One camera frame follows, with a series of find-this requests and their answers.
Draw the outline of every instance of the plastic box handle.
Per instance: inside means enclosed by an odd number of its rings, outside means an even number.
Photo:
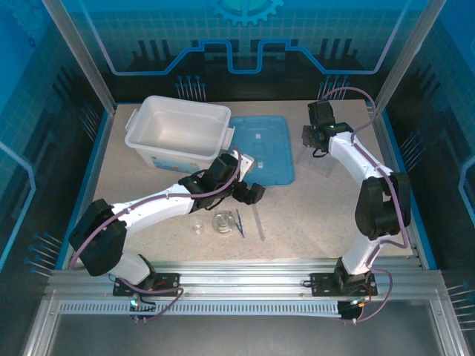
[[[235,128],[227,128],[226,133],[224,134],[223,144],[221,145],[222,150],[229,150],[231,145],[232,136],[235,134]]]
[[[125,130],[128,131],[128,128],[132,126],[132,124],[135,123],[135,116],[137,116],[137,109],[134,109],[134,112],[132,112],[131,117],[128,118],[127,124],[125,125]]]

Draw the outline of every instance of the blue acrylic panel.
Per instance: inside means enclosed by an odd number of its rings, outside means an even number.
[[[0,354],[17,355],[104,108],[41,1],[0,0],[0,48],[0,319],[17,331],[0,334]]]
[[[301,53],[322,73],[371,75],[394,63],[426,0],[64,3],[96,62],[116,76],[166,76],[203,52],[213,53],[209,65],[224,54],[230,73],[254,74],[285,63],[276,49]],[[239,60],[256,54],[257,63]]]
[[[246,175],[248,184],[265,187],[287,185],[294,180],[294,162],[287,121],[282,116],[237,116],[229,127],[235,128],[231,146],[255,159]]]
[[[415,198],[411,205],[417,204],[414,220],[419,220],[419,210],[432,260],[442,270],[467,275],[475,275],[475,172],[470,169],[475,162],[472,4],[470,0],[447,1],[387,106],[410,177]],[[412,156],[407,149],[411,137],[423,142],[414,146],[420,152]],[[431,186],[436,189],[428,194]],[[421,240],[427,253],[425,236]]]

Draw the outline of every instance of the aluminum frame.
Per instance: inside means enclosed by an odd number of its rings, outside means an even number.
[[[182,303],[194,304],[198,308],[206,305],[226,305],[243,307],[249,303],[284,305],[282,311],[273,309],[272,314],[302,315],[302,303],[318,305],[335,300],[350,298],[312,297],[311,291],[301,285],[309,273],[329,272],[333,270],[335,259],[320,260],[281,260],[281,261],[225,261],[212,263],[161,263],[156,269],[163,272],[181,274],[182,286],[186,292]],[[423,270],[416,257],[400,259],[382,257],[376,261],[376,267],[387,268],[393,274],[394,287],[390,300],[429,300],[434,316],[434,325],[445,354],[453,356],[469,355],[463,334],[458,327],[455,312],[445,289],[440,271]],[[375,301],[381,301],[388,288],[388,279],[376,274],[379,295]],[[71,306],[77,305],[74,314],[128,314],[124,307],[113,307],[95,312],[85,304],[127,303],[127,297],[114,297],[114,282],[103,277],[90,277],[85,271],[55,271],[49,281],[45,296],[36,316],[30,339],[24,356],[47,355],[48,347],[53,345],[54,330],[58,316],[71,314]],[[167,303],[172,297],[153,297],[160,304]],[[178,314],[196,314],[187,308]],[[201,314],[223,314],[213,310]],[[322,316],[306,312],[305,315]]]
[[[86,48],[73,20],[69,16],[65,9],[65,6],[61,0],[42,0],[43,5],[49,12],[55,25],[58,27],[63,39],[66,41],[70,51],[77,60],[79,66],[88,79],[91,87],[99,97],[102,106],[109,113],[114,113],[116,109],[116,103],[109,91],[104,79],[99,72],[91,54]]]
[[[81,64],[103,105],[113,113],[115,103],[110,92],[64,6],[57,0],[43,0],[43,3]],[[427,4],[377,98],[380,110],[389,102],[444,3],[445,0],[430,0]],[[390,157],[393,164],[397,164],[390,148],[387,129],[380,115],[376,119],[375,129],[383,155],[385,158]],[[413,240],[415,240],[413,243],[416,244],[413,246],[413,251],[423,251],[417,229],[412,232]],[[301,282],[308,277],[309,273],[331,272],[335,262],[335,259],[320,259],[161,263],[157,268],[161,271],[182,274],[181,282],[186,289],[183,300],[196,303],[226,301],[236,305],[252,300],[271,302],[285,300],[292,304],[301,303],[303,300],[317,302],[319,300],[334,300],[335,298],[331,297],[311,297],[310,290],[301,286]],[[377,259],[375,267],[386,268],[393,274],[394,288],[390,300],[430,301],[434,323],[447,355],[469,355],[442,275],[440,271],[424,270],[424,267],[427,267],[427,261],[423,254],[421,260],[417,255],[407,258],[380,257]],[[384,298],[384,291],[387,290],[388,279],[381,274],[376,274],[376,278],[380,294],[374,300],[381,300]],[[23,355],[40,356],[48,353],[48,349],[52,345],[54,330],[59,324],[58,319],[62,313],[64,302],[71,300],[76,300],[78,303],[82,301],[117,302],[118,298],[111,295],[112,283],[107,277],[89,277],[85,272],[55,271],[48,281],[45,296],[40,304]],[[164,301],[169,298],[155,297],[155,299]],[[114,312],[113,309],[108,311],[110,314]]]

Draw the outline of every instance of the gear logo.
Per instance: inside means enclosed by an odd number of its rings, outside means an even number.
[[[267,21],[269,14],[277,13],[277,6],[284,5],[283,0],[209,0],[215,15],[221,15],[223,21],[231,20],[233,25],[258,24]]]

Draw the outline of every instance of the speckled tabletop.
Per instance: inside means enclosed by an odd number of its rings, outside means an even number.
[[[307,104],[288,102],[221,102],[233,116],[280,115],[289,124],[294,162],[304,147],[302,126],[308,125]],[[369,120],[363,100],[332,102],[337,122],[357,128]],[[125,142],[125,124],[139,105],[119,105],[105,152],[94,199],[108,203],[127,202],[157,193],[186,174],[149,168]],[[372,128],[358,134],[360,141],[382,160]],[[212,211],[198,211],[174,217],[131,236],[126,248],[150,261],[253,260],[281,258],[339,257],[353,243],[357,232],[354,219],[359,188],[343,165],[337,162],[328,177],[295,164],[295,181],[288,186],[268,188],[253,208],[233,199]],[[238,230],[219,234],[212,228],[217,211],[239,210],[245,237]],[[256,210],[261,222],[259,232]],[[193,226],[203,223],[200,233]],[[381,255],[412,254],[408,248],[384,247]]]

